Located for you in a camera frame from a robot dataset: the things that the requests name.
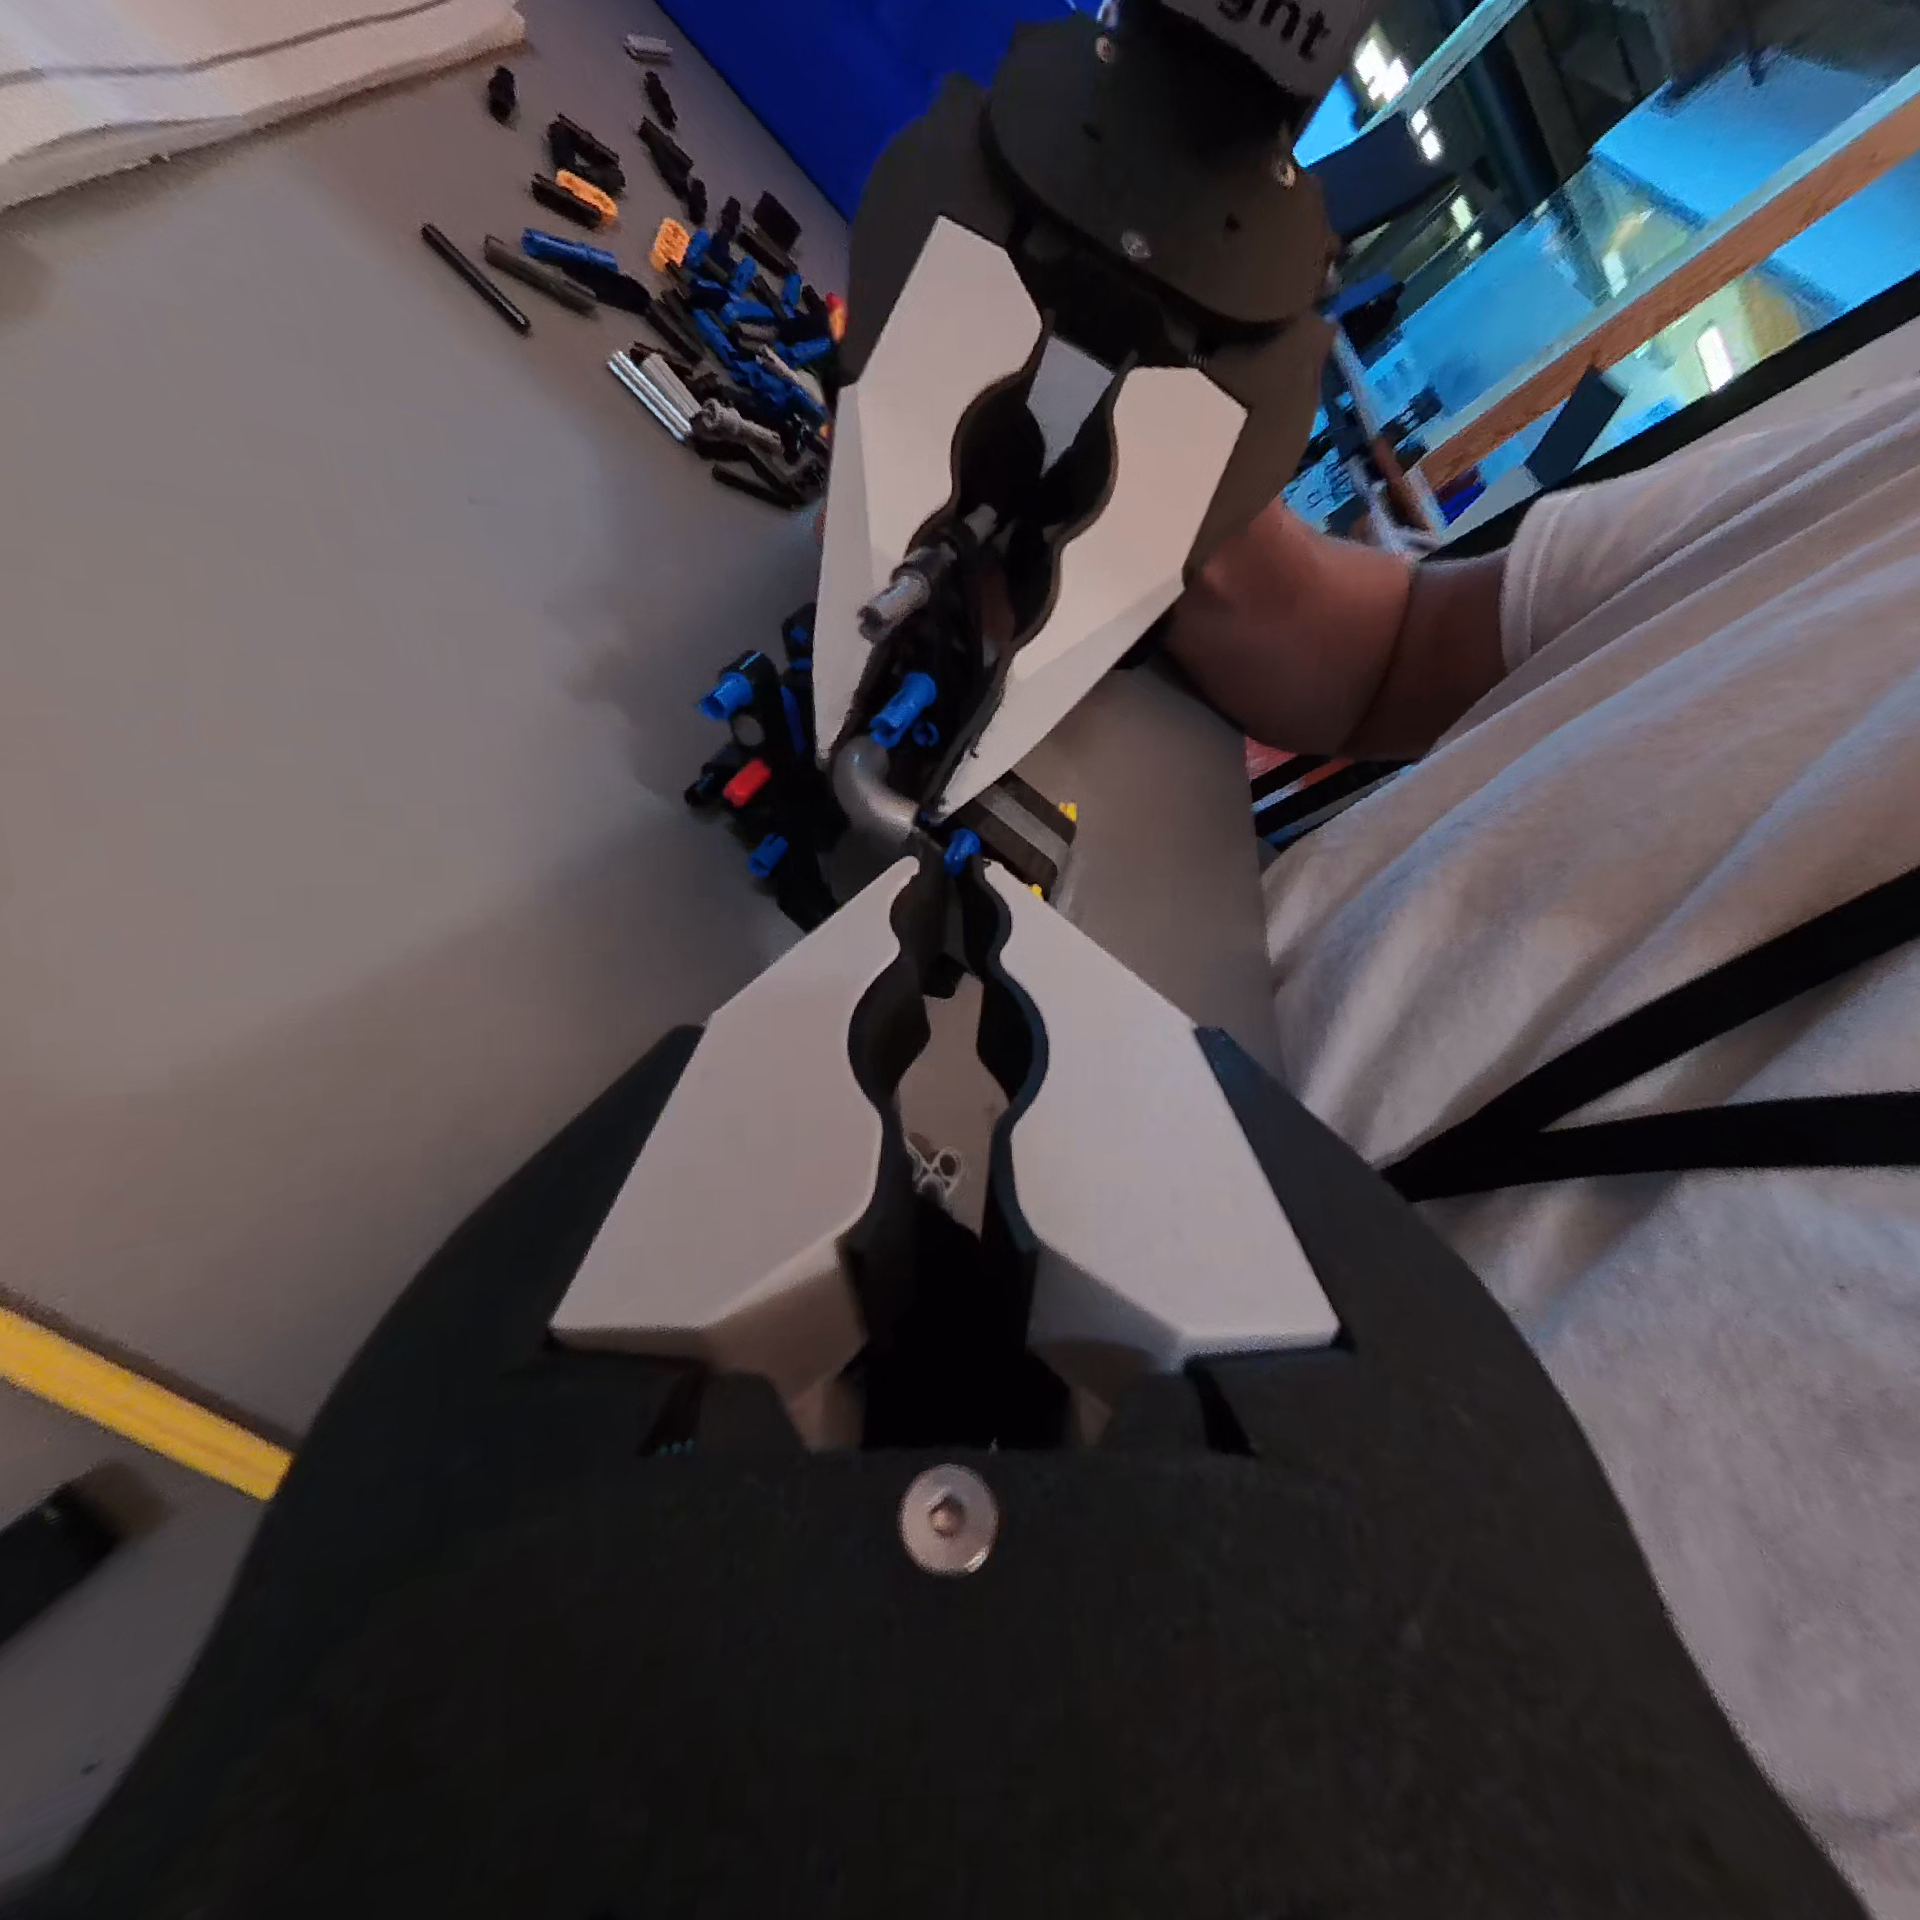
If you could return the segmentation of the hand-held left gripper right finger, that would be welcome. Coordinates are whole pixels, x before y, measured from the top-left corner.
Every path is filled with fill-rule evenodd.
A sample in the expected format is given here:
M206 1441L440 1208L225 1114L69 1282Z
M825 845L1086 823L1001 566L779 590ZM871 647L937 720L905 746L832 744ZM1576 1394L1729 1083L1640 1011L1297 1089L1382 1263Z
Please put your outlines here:
M1022 886L958 886L992 1194L1024 1345L1095 1405L1193 1361L1325 1353L1339 1322L1187 1016Z

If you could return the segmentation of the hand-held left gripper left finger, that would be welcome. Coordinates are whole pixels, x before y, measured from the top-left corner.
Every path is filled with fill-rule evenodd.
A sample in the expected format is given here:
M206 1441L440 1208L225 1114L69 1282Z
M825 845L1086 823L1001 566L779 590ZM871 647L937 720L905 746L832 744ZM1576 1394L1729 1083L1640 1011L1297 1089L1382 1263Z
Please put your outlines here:
M551 1315L559 1345L749 1376L805 1446L856 1441L848 1368L905 1305L897 1091L944 933L938 866L901 857L710 1016Z

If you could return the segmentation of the white shirt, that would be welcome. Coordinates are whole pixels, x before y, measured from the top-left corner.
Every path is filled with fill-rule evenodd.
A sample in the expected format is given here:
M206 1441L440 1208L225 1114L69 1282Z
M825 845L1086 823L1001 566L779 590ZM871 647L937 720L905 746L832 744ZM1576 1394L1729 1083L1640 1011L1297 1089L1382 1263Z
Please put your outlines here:
M1504 681L1264 879L1279 1081L1373 1165L1914 869L1914 383L1547 498ZM1736 1730L1914 1915L1914 1170L1431 1208Z

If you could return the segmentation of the cluster of black blue lego parts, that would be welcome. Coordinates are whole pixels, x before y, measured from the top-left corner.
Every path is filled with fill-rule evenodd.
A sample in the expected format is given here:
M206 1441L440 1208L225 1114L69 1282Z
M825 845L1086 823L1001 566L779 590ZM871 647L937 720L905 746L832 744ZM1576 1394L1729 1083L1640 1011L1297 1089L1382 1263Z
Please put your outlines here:
M813 603L792 611L773 654L749 649L715 675L697 709L727 739L683 792L688 810L730 830L752 880L802 933L835 911L825 859L848 830L816 760L813 613ZM752 757L765 760L775 778L752 807L730 810L722 787Z

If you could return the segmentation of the blue board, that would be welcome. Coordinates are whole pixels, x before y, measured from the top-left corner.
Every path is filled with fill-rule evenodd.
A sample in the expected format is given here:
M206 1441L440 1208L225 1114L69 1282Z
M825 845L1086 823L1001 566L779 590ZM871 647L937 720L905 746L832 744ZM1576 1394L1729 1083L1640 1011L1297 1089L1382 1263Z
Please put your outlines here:
M1071 3L659 3L846 218L874 158L950 75L990 86L1017 27Z

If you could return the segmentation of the partly built lego vehicle frame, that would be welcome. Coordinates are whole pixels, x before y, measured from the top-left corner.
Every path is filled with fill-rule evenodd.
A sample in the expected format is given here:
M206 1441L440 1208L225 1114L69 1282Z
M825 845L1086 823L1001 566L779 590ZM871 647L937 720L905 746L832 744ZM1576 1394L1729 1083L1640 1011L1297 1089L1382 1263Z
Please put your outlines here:
M813 608L813 739L849 829L938 873L958 946L986 958L975 810L1089 686L1070 623L1065 519L963 493L873 550L871 513L826 510Z

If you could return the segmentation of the wooden rail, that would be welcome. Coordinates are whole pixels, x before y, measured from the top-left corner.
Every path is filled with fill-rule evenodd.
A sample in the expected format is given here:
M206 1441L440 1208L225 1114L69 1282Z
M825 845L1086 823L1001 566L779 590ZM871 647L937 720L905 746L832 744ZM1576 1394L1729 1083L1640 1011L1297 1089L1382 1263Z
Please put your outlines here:
M1450 486L1565 402L1583 376L1618 366L1914 154L1917 71L1910 69L1703 227L1685 251L1480 395L1429 448L1414 474L1432 490Z

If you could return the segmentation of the white folded cloth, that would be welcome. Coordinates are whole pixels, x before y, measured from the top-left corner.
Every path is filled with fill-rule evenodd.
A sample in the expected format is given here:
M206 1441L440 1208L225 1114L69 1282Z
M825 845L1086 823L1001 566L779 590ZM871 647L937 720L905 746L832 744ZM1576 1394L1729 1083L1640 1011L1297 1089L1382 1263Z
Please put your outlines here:
M5 3L1 208L515 51L512 3Z

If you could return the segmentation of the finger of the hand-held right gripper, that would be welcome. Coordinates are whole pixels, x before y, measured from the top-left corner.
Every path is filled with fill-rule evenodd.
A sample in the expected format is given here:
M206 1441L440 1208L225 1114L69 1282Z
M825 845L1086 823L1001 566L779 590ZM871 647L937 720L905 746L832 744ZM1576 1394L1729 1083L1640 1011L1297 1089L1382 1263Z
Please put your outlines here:
M823 519L813 611L813 730L826 763L867 672L856 611L895 574L952 496L952 447L969 407L1019 376L1042 317L1015 261L941 216L842 390Z
M1198 369L1134 369L1114 383L1110 496L1062 545L1045 618L928 814L954 814L1017 768L1173 607L1243 419Z

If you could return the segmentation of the pile of loose lego pieces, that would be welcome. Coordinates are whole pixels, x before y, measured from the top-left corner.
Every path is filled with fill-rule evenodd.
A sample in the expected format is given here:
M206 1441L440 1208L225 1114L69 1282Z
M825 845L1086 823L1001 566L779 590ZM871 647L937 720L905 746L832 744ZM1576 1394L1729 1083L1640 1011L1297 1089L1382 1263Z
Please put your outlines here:
M479 269L577 320L627 320L617 387L710 480L777 513L825 498L832 398L848 304L800 265L800 224L777 195L713 200L680 142L666 39L621 39L637 71L637 165L571 113L539 130L515 233L487 233Z

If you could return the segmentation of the person's right forearm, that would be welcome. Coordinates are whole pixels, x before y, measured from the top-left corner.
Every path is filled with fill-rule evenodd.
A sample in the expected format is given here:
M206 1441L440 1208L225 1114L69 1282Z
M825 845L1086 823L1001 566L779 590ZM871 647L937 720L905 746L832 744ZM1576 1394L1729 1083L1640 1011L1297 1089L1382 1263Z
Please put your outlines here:
M1162 651L1269 750L1411 762L1504 679L1504 567L1393 557L1274 498L1190 577Z

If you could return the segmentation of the black lego axle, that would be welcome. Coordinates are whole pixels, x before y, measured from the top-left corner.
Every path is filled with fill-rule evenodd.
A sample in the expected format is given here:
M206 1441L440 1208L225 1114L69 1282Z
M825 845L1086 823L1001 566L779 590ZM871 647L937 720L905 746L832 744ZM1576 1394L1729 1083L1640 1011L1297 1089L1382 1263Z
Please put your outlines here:
M469 258L437 224L418 227L422 247L438 261L458 285L471 294L495 320L499 320L518 339L531 335L529 318L509 301L490 277Z

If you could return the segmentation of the yellow tape strip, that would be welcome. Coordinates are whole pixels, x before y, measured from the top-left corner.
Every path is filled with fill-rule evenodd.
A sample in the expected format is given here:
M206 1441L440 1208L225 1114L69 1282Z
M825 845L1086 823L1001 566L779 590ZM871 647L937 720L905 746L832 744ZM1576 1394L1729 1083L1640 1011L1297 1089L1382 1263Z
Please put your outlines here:
M265 1504L295 1454L173 1387L1 1309L1 1381L175 1467Z

